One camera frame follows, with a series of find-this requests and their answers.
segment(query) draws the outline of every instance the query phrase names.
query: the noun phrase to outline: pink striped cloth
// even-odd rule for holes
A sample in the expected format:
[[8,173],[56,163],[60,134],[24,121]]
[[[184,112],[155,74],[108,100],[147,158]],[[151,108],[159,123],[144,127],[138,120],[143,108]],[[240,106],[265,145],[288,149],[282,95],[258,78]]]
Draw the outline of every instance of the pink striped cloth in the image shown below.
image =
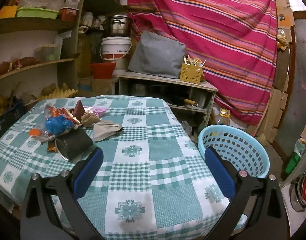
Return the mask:
[[215,101],[241,121],[257,125],[268,102],[276,65],[275,0],[128,0],[156,9],[130,13],[143,31],[186,44],[206,60],[205,78],[219,89]]

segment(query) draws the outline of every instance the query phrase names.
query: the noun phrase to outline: bucket handle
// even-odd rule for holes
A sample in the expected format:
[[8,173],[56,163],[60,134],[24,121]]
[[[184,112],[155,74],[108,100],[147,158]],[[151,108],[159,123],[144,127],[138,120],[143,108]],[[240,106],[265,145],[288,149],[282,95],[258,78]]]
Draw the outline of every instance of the bucket handle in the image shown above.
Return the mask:
[[128,54],[128,53],[130,52],[131,47],[132,47],[132,44],[130,44],[129,49],[127,50],[127,52],[126,52],[122,57],[119,57],[119,58],[103,58],[103,57],[102,57],[102,53],[101,53],[101,50],[102,50],[102,45],[101,45],[101,47],[100,47],[100,56],[101,56],[101,58],[102,58],[103,60],[108,60],[108,61],[117,60],[117,59],[123,58],[126,54]]

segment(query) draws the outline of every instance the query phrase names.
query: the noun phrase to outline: teal and white tablecloth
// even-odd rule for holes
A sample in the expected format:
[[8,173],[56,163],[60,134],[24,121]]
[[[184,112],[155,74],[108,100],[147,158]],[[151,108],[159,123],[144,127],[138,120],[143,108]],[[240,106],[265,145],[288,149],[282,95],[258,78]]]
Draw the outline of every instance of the teal and white tablecloth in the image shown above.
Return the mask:
[[[33,173],[58,175],[73,162],[47,153],[28,131],[45,121],[44,107],[108,107],[104,120],[124,131],[94,143],[104,162],[86,195],[78,200],[96,229],[108,240],[193,239],[205,236],[229,204],[194,143],[166,102],[156,98],[99,96],[49,99],[38,103],[0,139],[0,190],[20,204]],[[93,129],[86,132],[92,138]],[[58,198],[53,198],[68,225]],[[246,217],[242,216],[238,227]]]

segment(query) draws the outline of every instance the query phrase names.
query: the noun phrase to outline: plastic crate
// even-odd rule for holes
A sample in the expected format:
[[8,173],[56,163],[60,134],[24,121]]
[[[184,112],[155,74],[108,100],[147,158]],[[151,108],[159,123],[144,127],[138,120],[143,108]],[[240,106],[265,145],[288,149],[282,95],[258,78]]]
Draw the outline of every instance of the plastic crate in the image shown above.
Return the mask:
[[202,67],[187,65],[183,63],[181,68],[181,77],[179,79],[181,81],[199,84],[200,76],[202,75],[202,73],[203,73]]
[[13,103],[13,108],[0,115],[0,138],[17,120],[19,120],[25,114],[22,100],[14,97]]

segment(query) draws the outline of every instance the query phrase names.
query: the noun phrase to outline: wooden shelf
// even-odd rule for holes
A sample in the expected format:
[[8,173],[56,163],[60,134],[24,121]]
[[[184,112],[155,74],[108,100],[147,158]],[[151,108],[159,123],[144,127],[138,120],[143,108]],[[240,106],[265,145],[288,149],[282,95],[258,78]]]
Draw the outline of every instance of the wooden shelf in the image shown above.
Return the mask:
[[163,83],[171,83],[171,84],[177,84],[177,85],[184,85],[188,87],[194,87],[194,88],[200,88],[200,89],[205,89],[208,91],[214,91],[217,92],[218,89],[208,83],[207,81],[201,82],[199,85],[189,83],[189,82],[184,82],[179,79],[174,79],[174,78],[163,78],[163,77],[158,77],[158,76],[153,76],[153,75],[147,75],[147,74],[140,74],[140,73],[135,73],[135,72],[130,72],[130,71],[125,71],[125,72],[119,72],[116,75],[119,78],[131,78],[131,79],[142,79],[142,80],[151,80],[151,81],[157,81],[157,82],[163,82]]
[[199,113],[203,113],[203,114],[207,114],[207,109],[205,108],[200,108],[200,107],[194,107],[194,106],[176,106],[176,105],[172,105],[170,103],[167,103],[168,106],[170,108],[176,108],[176,109],[181,109],[181,110],[188,110],[188,111],[192,111],[192,112],[199,112]]
[[73,29],[75,22],[40,17],[13,17],[0,19],[0,34],[19,31],[59,31]]
[[115,0],[84,0],[83,10],[95,15],[125,11],[123,5]]
[[53,61],[48,61],[48,62],[32,65],[32,66],[23,67],[23,68],[12,70],[8,73],[5,73],[5,74],[1,75],[0,79],[6,78],[8,76],[14,75],[14,74],[22,72],[22,71],[26,71],[28,69],[47,66],[47,65],[51,65],[51,64],[62,63],[62,62],[69,62],[69,61],[74,61],[74,60],[75,60],[74,58],[66,58],[66,59],[53,60]]

